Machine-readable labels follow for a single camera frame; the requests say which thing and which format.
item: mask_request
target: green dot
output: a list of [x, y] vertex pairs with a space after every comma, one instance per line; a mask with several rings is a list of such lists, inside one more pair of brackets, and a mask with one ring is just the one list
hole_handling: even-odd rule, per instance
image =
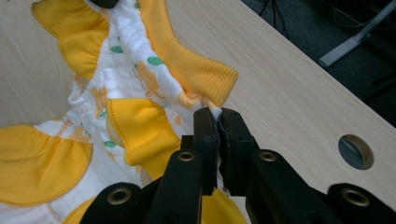
[[121, 46], [111, 47], [111, 51], [113, 51], [115, 53], [123, 53], [123, 50], [122, 50]]
[[116, 147], [117, 146], [117, 144], [113, 141], [107, 141], [107, 142], [104, 142], [104, 144], [106, 147]]
[[149, 57], [148, 62], [152, 65], [163, 64], [163, 61], [159, 57]]

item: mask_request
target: black metal bracket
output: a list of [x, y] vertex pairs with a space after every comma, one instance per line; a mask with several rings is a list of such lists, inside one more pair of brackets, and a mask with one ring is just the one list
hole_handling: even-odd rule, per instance
[[326, 195], [310, 188], [226, 108], [217, 119], [207, 108], [196, 111], [194, 135], [182, 137], [162, 178], [142, 189], [104, 189], [81, 223], [200, 223], [201, 198], [217, 187], [218, 167], [230, 195], [246, 197], [252, 223], [396, 223], [396, 213], [365, 189], [337, 184]]

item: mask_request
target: gray floor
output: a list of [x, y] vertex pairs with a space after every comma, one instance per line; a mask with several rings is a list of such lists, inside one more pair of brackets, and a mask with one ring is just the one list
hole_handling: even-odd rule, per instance
[[[273, 1], [270, 0], [262, 14], [262, 18], [272, 25]], [[364, 8], [359, 1], [361, 0], [339, 1], [343, 5], [337, 5], [337, 0], [276, 0], [276, 3], [284, 18], [290, 42], [317, 62], [321, 56], [362, 29], [362, 26], [346, 28], [345, 26], [358, 24], [334, 7], [343, 10], [360, 23], [372, 18], [372, 14], [362, 12]], [[242, 2], [259, 13], [264, 0]], [[376, 80], [396, 72], [396, 26], [391, 22], [392, 20], [388, 20], [387, 24], [381, 24], [381, 29], [375, 29], [369, 39], [326, 69], [361, 100], [396, 81], [396, 76], [393, 76], [377, 86], [373, 85]], [[283, 26], [277, 14], [276, 29], [282, 33]], [[375, 99], [370, 107], [395, 126], [396, 88]]]

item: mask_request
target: wooden table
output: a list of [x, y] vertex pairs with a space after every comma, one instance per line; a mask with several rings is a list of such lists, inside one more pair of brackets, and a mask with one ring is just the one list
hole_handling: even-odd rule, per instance
[[[28, 0], [0, 2], [0, 127], [59, 118], [73, 72]], [[396, 210], [396, 130], [239, 0], [168, 0], [186, 47], [240, 73], [225, 104], [242, 114], [261, 148], [282, 154], [313, 188], [347, 182]], [[340, 155], [346, 134], [361, 138], [374, 165]]]

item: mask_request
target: yellow ribbed cuff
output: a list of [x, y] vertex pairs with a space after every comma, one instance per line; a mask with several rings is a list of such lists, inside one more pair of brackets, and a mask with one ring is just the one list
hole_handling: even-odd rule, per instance
[[182, 46], [172, 29], [165, 0], [139, 0], [151, 46], [187, 92], [202, 94], [222, 107], [238, 72]]

